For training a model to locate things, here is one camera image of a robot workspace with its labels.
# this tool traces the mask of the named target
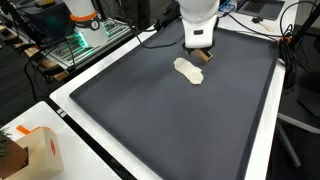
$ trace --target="beige cloth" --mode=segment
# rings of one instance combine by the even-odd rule
[[[202,70],[184,58],[174,61],[174,68],[183,74],[192,84],[201,84],[203,81]]]

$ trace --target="small orange object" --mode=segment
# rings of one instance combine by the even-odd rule
[[[278,45],[279,45],[280,42],[282,42],[283,40],[284,40],[287,44],[289,44],[289,43],[291,42],[291,39],[290,39],[290,38],[287,38],[287,37],[283,38],[283,37],[282,37],[282,38],[279,39]]]
[[[97,12],[96,11],[94,11],[92,14],[89,14],[87,16],[81,16],[81,17],[77,17],[77,16],[75,16],[73,14],[70,14],[70,18],[71,18],[72,21],[88,21],[88,20],[90,20],[90,19],[92,19],[92,18],[94,18],[96,16],[97,16]]]
[[[42,128],[42,126],[39,126],[39,127],[35,128],[35,129],[32,130],[32,131],[29,131],[28,129],[26,129],[26,128],[23,127],[22,125],[19,125],[16,129],[17,129],[18,131],[20,131],[21,133],[23,133],[24,135],[28,135],[28,134],[30,134],[31,132],[33,132],[33,131],[35,131],[35,130],[37,130],[37,129],[39,129],[39,128]]]

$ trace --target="cardboard box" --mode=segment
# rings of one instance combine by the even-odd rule
[[[39,128],[16,141],[28,148],[29,164],[5,180],[49,180],[63,171],[57,135]]]

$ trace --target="orange label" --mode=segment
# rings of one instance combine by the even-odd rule
[[[56,155],[56,147],[54,146],[52,139],[50,140],[50,144],[51,144],[51,151],[52,151],[53,155]]]

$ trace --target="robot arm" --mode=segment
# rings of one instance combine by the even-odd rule
[[[79,33],[87,47],[97,47],[108,42],[107,31],[100,22],[91,0],[64,0],[69,8],[70,18],[75,23],[75,32]]]
[[[177,0],[185,31],[185,47],[213,46],[213,29],[217,21],[219,0]]]

